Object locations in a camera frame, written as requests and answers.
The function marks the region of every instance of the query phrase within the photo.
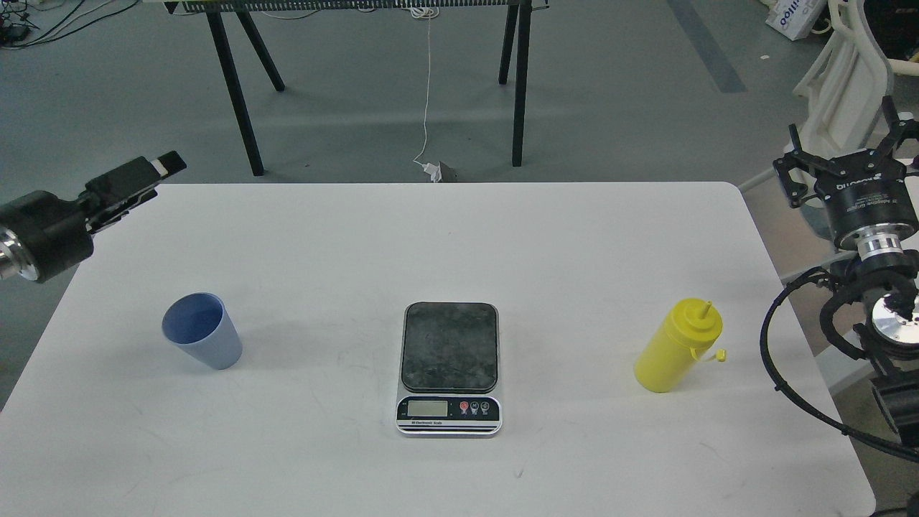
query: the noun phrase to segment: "floor stripe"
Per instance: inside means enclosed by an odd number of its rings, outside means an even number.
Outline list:
[[[724,55],[718,42],[711,36],[709,28],[705,26],[690,0],[667,0],[667,4],[674,12],[676,21],[679,22],[689,42],[696,49],[709,75],[715,80],[721,93],[742,93],[747,91],[746,85],[731,66],[728,57]]]

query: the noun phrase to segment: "yellow squeeze bottle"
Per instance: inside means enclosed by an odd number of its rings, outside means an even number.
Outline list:
[[[721,315],[711,302],[681,300],[667,314],[648,346],[635,362],[635,378],[656,393],[672,390],[721,335]],[[714,357],[727,359],[724,350]]]

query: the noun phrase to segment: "electronic scale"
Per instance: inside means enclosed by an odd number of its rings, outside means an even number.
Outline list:
[[[413,436],[491,436],[501,428],[498,313],[489,304],[405,309],[396,426]]]

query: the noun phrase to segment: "blue cup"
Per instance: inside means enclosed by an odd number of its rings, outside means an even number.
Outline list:
[[[172,304],[163,316],[163,335],[214,370],[229,368],[243,354],[223,301],[211,293],[194,293]]]

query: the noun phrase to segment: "robotic arm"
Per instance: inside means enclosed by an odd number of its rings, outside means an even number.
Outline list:
[[[916,173],[893,158],[904,140],[919,139],[919,122],[900,120],[890,97],[884,98],[882,110],[891,130],[877,149],[826,160],[801,149],[792,125],[793,150],[773,166],[789,205],[799,208],[814,197],[822,200],[834,245],[857,251],[855,258],[822,270],[819,279],[813,270],[802,278],[810,274],[807,282],[834,293],[820,313],[821,330],[842,353],[871,361],[878,374],[871,381],[872,391],[881,412],[904,446],[919,447],[919,370],[904,372],[892,361],[919,359],[919,252],[901,244],[919,230],[904,181]],[[815,179],[812,191],[792,179],[789,173],[796,168]],[[833,324],[835,312],[853,302],[865,308],[865,323],[854,327],[862,348],[843,339]],[[770,364],[766,368],[772,374]],[[784,387],[777,380],[777,389]]]
[[[91,179],[74,201],[36,190],[0,205],[0,280],[39,283],[93,254],[92,235],[156,196],[154,188],[186,167],[175,151],[130,162]]]

